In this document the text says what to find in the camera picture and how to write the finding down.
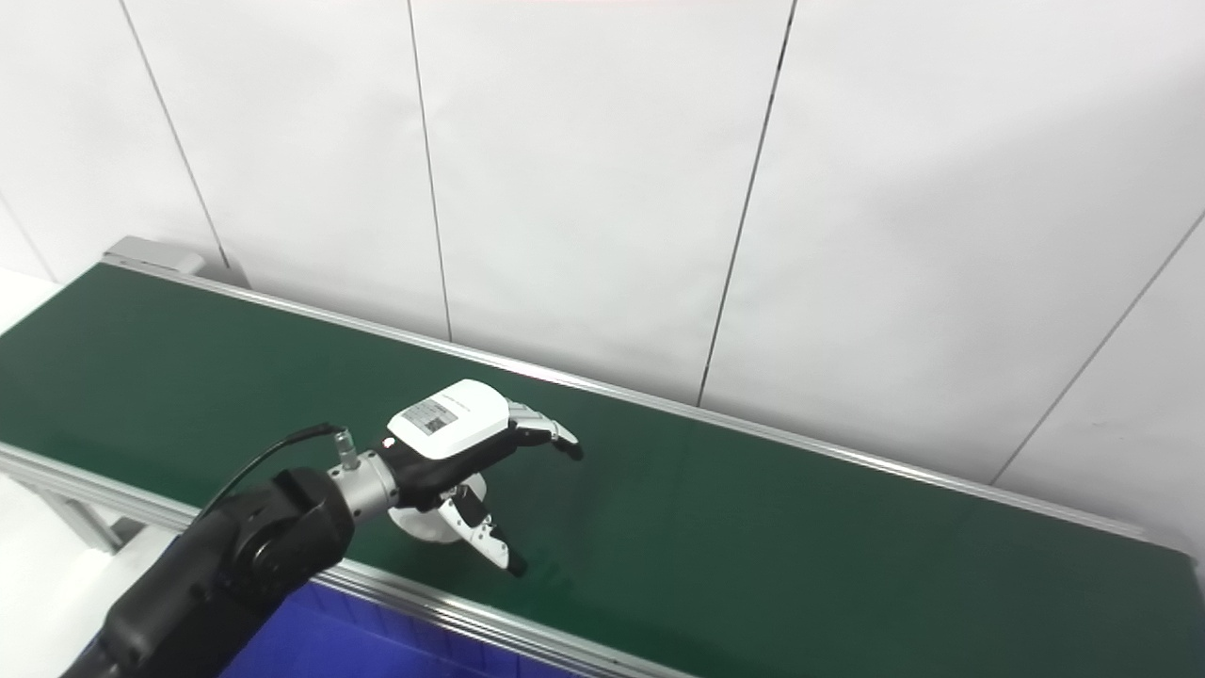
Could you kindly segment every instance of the white wall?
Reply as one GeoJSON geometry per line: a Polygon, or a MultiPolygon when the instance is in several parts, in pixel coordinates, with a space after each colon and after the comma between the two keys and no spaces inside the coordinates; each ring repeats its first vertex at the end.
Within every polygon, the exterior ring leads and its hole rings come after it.
{"type": "Polygon", "coordinates": [[[1205,207],[1200,2],[800,5],[704,405],[991,482],[1205,207]]]}
{"type": "Polygon", "coordinates": [[[1205,541],[1193,240],[1105,342],[1205,208],[1199,2],[801,2],[743,219],[789,0],[128,2],[0,6],[0,266],[166,240],[1205,541]]]}
{"type": "Polygon", "coordinates": [[[127,2],[252,287],[446,336],[405,2],[127,2]]]}
{"type": "Polygon", "coordinates": [[[116,1],[0,2],[0,194],[60,281],[123,235],[218,257],[116,1]]]}
{"type": "Polygon", "coordinates": [[[789,0],[418,0],[457,342],[692,401],[789,0]]]}

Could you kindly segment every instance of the black robotic arm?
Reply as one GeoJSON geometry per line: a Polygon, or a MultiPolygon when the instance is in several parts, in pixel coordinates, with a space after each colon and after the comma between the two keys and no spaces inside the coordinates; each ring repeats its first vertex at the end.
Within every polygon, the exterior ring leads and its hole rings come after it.
{"type": "MultiPolygon", "coordinates": [[[[581,459],[576,438],[556,421],[474,382],[402,411],[364,453],[354,450],[346,430],[329,425],[286,441],[325,434],[335,437],[339,466],[292,468],[224,496],[228,485],[113,603],[63,678],[217,676],[290,592],[343,558],[359,523],[398,507],[480,507],[480,500],[465,503],[476,497],[463,483],[519,447],[551,442],[581,459]],[[418,425],[411,430],[399,418],[418,425]],[[431,441],[436,434],[442,436],[431,441]]],[[[483,507],[472,513],[481,518],[471,527],[490,537],[474,540],[475,548],[522,574],[522,559],[501,542],[483,507]],[[501,555],[482,544],[495,544],[501,555]]]]}

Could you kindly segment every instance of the black fingertip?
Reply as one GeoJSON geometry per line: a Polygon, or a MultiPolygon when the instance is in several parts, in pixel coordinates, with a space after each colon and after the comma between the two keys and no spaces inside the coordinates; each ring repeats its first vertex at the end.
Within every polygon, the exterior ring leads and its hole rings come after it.
{"type": "Polygon", "coordinates": [[[506,561],[506,572],[510,572],[515,577],[523,577],[527,573],[527,561],[523,556],[511,550],[510,558],[506,561]]]}
{"type": "Polygon", "coordinates": [[[586,454],[582,452],[582,447],[574,443],[566,443],[564,440],[557,441],[553,446],[565,453],[565,455],[574,461],[582,461],[586,454]]]}

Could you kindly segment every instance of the white floor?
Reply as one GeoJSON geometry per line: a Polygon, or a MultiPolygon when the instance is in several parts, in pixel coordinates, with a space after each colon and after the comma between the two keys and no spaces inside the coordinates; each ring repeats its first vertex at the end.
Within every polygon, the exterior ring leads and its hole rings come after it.
{"type": "MultiPolygon", "coordinates": [[[[0,269],[0,332],[58,288],[0,269]]],[[[172,536],[148,527],[110,556],[87,548],[42,500],[0,476],[0,677],[59,676],[172,536]]]]}

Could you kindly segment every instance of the wall panel seam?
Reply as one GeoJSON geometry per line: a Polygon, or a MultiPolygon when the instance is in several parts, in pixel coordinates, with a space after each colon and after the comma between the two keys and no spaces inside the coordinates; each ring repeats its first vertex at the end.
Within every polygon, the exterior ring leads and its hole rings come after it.
{"type": "Polygon", "coordinates": [[[1113,337],[1113,334],[1117,332],[1117,329],[1121,328],[1122,323],[1125,322],[1125,318],[1129,317],[1130,312],[1133,312],[1133,309],[1146,295],[1147,290],[1151,289],[1151,287],[1154,284],[1154,281],[1158,279],[1160,275],[1163,275],[1163,271],[1166,270],[1168,264],[1170,264],[1171,260],[1176,258],[1176,254],[1180,253],[1180,249],[1183,248],[1185,243],[1188,242],[1188,238],[1192,237],[1193,232],[1197,231],[1197,226],[1201,224],[1201,220],[1205,220],[1205,210],[1203,210],[1201,213],[1198,214],[1198,217],[1193,220],[1192,225],[1188,226],[1188,230],[1185,231],[1185,234],[1180,237],[1180,240],[1176,241],[1176,244],[1171,247],[1171,250],[1168,252],[1168,255],[1163,258],[1163,261],[1159,264],[1159,266],[1154,269],[1154,272],[1151,275],[1151,277],[1147,278],[1146,283],[1142,284],[1141,289],[1138,290],[1138,294],[1134,295],[1134,299],[1131,299],[1129,305],[1125,306],[1125,309],[1122,311],[1121,316],[1117,317],[1117,320],[1113,322],[1113,324],[1109,328],[1107,331],[1105,331],[1105,335],[1100,338],[1100,342],[1097,343],[1092,353],[1088,354],[1087,360],[1083,361],[1083,364],[1080,366],[1080,370],[1075,371],[1075,375],[1071,376],[1071,379],[1066,383],[1065,387],[1063,387],[1063,390],[1059,391],[1058,396],[1054,397],[1054,401],[1052,401],[1050,407],[1047,407],[1046,411],[1042,413],[1042,415],[1038,418],[1038,423],[1034,424],[1034,426],[1029,430],[1029,432],[1025,434],[1025,437],[1022,438],[1021,444],[1018,444],[1017,448],[1012,452],[1012,454],[1009,455],[1009,459],[1004,461],[1004,464],[1000,466],[1000,471],[998,471],[995,476],[992,477],[992,482],[989,483],[991,485],[995,485],[1000,481],[1000,478],[1004,476],[1004,472],[1007,471],[1010,466],[1012,466],[1012,462],[1017,460],[1017,458],[1021,455],[1021,452],[1024,450],[1025,446],[1029,444],[1029,441],[1033,440],[1035,434],[1038,434],[1038,430],[1041,429],[1044,424],[1046,424],[1046,420],[1050,419],[1051,414],[1058,408],[1059,403],[1063,402],[1063,399],[1066,397],[1066,395],[1071,391],[1076,382],[1080,381],[1080,377],[1082,377],[1084,371],[1088,370],[1088,366],[1091,366],[1092,362],[1097,360],[1097,356],[1100,355],[1100,352],[1105,348],[1106,344],[1109,344],[1110,338],[1113,337]]]}
{"type": "Polygon", "coordinates": [[[41,265],[42,270],[46,271],[46,275],[51,278],[51,282],[57,283],[59,281],[58,276],[55,276],[54,271],[51,270],[51,264],[47,263],[46,257],[42,255],[42,250],[37,248],[37,243],[34,242],[34,237],[33,235],[29,234],[29,230],[25,228],[25,224],[23,224],[20,219],[17,218],[17,212],[12,210],[12,205],[8,204],[8,199],[4,196],[2,190],[0,190],[0,210],[4,210],[4,212],[8,214],[8,219],[12,220],[13,226],[17,228],[17,232],[20,232],[20,236],[25,240],[25,243],[29,244],[30,250],[34,252],[34,258],[37,259],[39,265],[41,265]]]}
{"type": "Polygon", "coordinates": [[[205,223],[210,226],[210,232],[213,235],[213,243],[218,248],[218,254],[222,257],[222,265],[230,267],[230,259],[227,257],[225,247],[222,246],[222,237],[218,235],[217,226],[213,225],[213,217],[210,216],[210,207],[205,204],[205,196],[201,194],[201,187],[196,182],[196,175],[193,173],[193,165],[188,161],[188,154],[184,153],[184,145],[180,140],[180,134],[176,131],[176,123],[171,119],[171,111],[167,110],[167,101],[163,96],[163,92],[159,89],[159,81],[154,76],[154,70],[151,69],[151,59],[147,58],[146,49],[142,47],[142,39],[139,36],[137,29],[134,26],[134,18],[130,16],[129,7],[125,6],[125,0],[117,0],[118,5],[122,6],[122,14],[125,16],[125,24],[130,26],[130,35],[134,36],[134,45],[139,49],[139,57],[142,59],[142,66],[147,71],[147,77],[151,78],[151,88],[154,89],[155,99],[159,101],[159,108],[163,110],[163,117],[167,120],[167,129],[171,130],[171,138],[176,143],[176,151],[180,153],[181,161],[184,163],[184,171],[188,173],[188,181],[193,185],[193,193],[196,195],[196,201],[201,206],[201,212],[205,214],[205,223]]]}
{"type": "Polygon", "coordinates": [[[707,347],[707,360],[703,366],[703,376],[699,379],[699,396],[695,399],[695,407],[703,407],[703,394],[707,388],[707,376],[711,373],[711,359],[716,354],[716,341],[719,336],[719,323],[724,318],[724,303],[728,301],[728,289],[733,282],[733,270],[736,266],[736,253],[741,247],[741,235],[745,232],[745,217],[748,216],[750,200],[753,195],[753,184],[757,181],[757,170],[762,163],[762,149],[765,146],[765,131],[770,126],[770,113],[774,110],[774,98],[778,90],[778,77],[782,75],[782,63],[787,55],[787,45],[790,42],[790,26],[795,20],[795,7],[799,0],[790,0],[790,10],[787,12],[787,25],[782,34],[782,47],[778,49],[778,63],[775,65],[774,79],[770,83],[770,96],[765,104],[765,116],[762,118],[762,131],[758,135],[757,149],[753,152],[753,166],[750,170],[750,181],[745,188],[745,200],[741,204],[741,216],[736,222],[736,235],[733,238],[733,253],[728,259],[728,270],[724,275],[724,287],[719,291],[719,307],[716,309],[716,324],[711,330],[711,343],[707,347]]]}
{"type": "Polygon", "coordinates": [[[443,238],[440,235],[440,212],[435,202],[435,171],[431,167],[431,140],[427,131],[427,101],[423,99],[423,75],[418,66],[418,31],[415,29],[415,8],[406,0],[406,18],[410,20],[410,47],[415,52],[415,86],[418,88],[418,114],[423,124],[423,152],[427,157],[427,183],[431,193],[431,222],[435,224],[435,254],[440,259],[440,287],[443,291],[443,318],[447,323],[448,342],[452,342],[452,306],[448,303],[448,278],[443,269],[443,238]]]}

